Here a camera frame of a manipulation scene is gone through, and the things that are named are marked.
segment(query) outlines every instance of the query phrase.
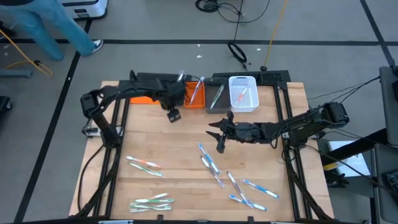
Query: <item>yellow cable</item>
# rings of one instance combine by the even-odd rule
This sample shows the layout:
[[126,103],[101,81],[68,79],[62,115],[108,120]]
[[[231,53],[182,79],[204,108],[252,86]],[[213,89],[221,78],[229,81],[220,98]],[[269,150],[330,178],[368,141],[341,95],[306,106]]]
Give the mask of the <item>yellow cable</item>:
[[[39,69],[43,74],[46,74],[46,75],[48,75],[48,76],[50,76],[50,77],[52,77],[52,78],[54,77],[54,74],[51,72],[51,70],[50,70],[49,68],[47,68],[46,66],[44,66],[44,65],[42,65],[42,64],[36,65],[29,57],[27,57],[27,56],[23,53],[23,51],[14,43],[14,41],[12,41],[1,29],[0,29],[0,33],[1,33],[3,36],[5,36],[6,39],[7,39],[7,40],[19,51],[19,53],[21,53],[21,55],[24,56],[24,58],[26,58],[26,60],[27,60],[27,61],[16,62],[16,63],[13,63],[13,64],[11,64],[11,65],[8,65],[8,66],[6,67],[6,69],[8,69],[8,68],[10,68],[10,67],[12,67],[12,66],[18,65],[18,64],[22,64],[22,63],[31,63],[33,66],[35,66],[37,69]],[[48,71],[48,73],[45,72],[44,70],[42,70],[42,68],[40,68],[40,66],[44,67],[44,68]]]
[[283,6],[283,8],[282,8],[282,10],[281,10],[281,12],[280,12],[280,14],[279,14],[278,21],[276,22],[275,27],[274,27],[274,30],[272,31],[271,40],[269,41],[268,51],[267,51],[267,57],[266,57],[266,61],[264,62],[264,66],[267,65],[268,58],[269,58],[269,54],[270,54],[270,52],[271,52],[272,41],[274,40],[274,36],[275,36],[275,34],[276,34],[276,30],[278,29],[278,26],[279,26],[279,22],[282,20],[284,14],[285,14],[286,5],[287,5],[287,0],[285,0],[285,2],[284,2],[284,6]]

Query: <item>orange container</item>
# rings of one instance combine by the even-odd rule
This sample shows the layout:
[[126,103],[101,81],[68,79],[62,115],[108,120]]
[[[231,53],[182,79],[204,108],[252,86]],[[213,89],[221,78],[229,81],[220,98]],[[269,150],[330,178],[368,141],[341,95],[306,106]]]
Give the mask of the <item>orange container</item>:
[[184,100],[184,107],[189,108],[189,109],[199,109],[199,108],[204,108],[205,107],[205,85],[202,83],[199,87],[199,90],[197,94],[195,95],[195,98],[193,99],[193,102],[191,105],[189,103],[191,102],[191,98],[193,95],[193,92],[195,91],[195,87],[197,86],[198,82],[185,82],[185,89],[187,90],[187,93],[185,95],[185,100]]
[[134,97],[130,99],[130,103],[134,104],[149,104],[149,105],[159,105],[159,100],[153,102],[151,98],[147,96]]

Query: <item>orange box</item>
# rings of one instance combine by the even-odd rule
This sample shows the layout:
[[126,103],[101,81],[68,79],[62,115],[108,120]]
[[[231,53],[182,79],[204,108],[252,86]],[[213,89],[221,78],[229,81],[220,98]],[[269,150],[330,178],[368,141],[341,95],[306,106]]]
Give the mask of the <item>orange box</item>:
[[185,100],[184,100],[184,107],[189,108],[189,109],[199,109],[199,108],[204,108],[205,107],[205,84],[202,83],[200,85],[200,88],[195,95],[195,98],[193,99],[193,102],[191,105],[189,105],[191,101],[191,97],[193,95],[193,92],[195,91],[195,87],[197,86],[198,82],[185,82],[185,89],[187,90],[187,93],[185,95]]

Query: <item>sneaker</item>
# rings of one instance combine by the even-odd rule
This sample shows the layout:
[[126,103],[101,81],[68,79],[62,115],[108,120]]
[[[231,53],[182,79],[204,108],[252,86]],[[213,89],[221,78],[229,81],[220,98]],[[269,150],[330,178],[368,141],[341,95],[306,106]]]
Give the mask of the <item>sneaker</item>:
[[101,49],[102,46],[104,45],[104,41],[103,40],[94,40],[93,42],[94,42],[94,50],[91,52],[90,55],[95,53],[97,50]]

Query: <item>gray floor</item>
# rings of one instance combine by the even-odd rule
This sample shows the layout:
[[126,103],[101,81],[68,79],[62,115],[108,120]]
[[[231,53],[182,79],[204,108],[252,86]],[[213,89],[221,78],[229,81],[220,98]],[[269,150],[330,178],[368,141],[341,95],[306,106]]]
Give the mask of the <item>gray floor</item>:
[[[89,35],[116,40],[222,40],[231,39],[235,25],[217,14],[206,14],[194,6],[195,0],[110,0],[108,15],[93,21]],[[239,6],[238,0],[228,1]],[[398,41],[396,16],[398,2],[367,0],[369,8],[386,41]],[[264,8],[262,0],[246,0],[247,19]],[[240,26],[239,40],[269,40],[282,0],[271,1],[266,14],[256,22]],[[232,14],[223,12],[230,19]],[[9,16],[0,18],[13,24]],[[20,27],[18,38],[27,38]],[[53,27],[50,32],[63,38]],[[289,1],[276,40],[377,41],[365,12],[357,0]],[[12,222],[25,191],[45,133],[57,104],[65,77],[75,54],[69,44],[62,44],[65,59],[53,62],[35,44],[19,44],[31,58],[50,67],[55,78],[34,70],[31,79],[0,79],[0,95],[8,95],[14,105],[4,119],[0,132],[0,223]],[[266,45],[240,45],[248,56],[249,71],[264,63]],[[398,60],[398,47],[389,47]],[[0,67],[22,60],[13,46],[0,44]],[[289,70],[292,81],[304,82],[307,96],[346,88],[378,76],[378,68],[387,65],[380,46],[307,46],[274,45],[268,61],[269,70]],[[63,218],[68,215],[86,139],[80,129],[85,123],[80,96],[98,88],[103,80],[127,79],[136,72],[187,73],[210,77],[216,72],[242,72],[226,45],[216,44],[106,44],[90,57],[82,57],[63,106],[42,172],[30,201],[25,221]],[[312,106],[331,100],[335,95],[310,101]],[[345,101],[351,118],[345,130],[364,136],[385,127],[381,91],[378,82],[359,90]],[[347,137],[330,134],[328,139]],[[343,221],[361,222],[370,218],[369,200],[341,190],[331,190],[335,215]]]

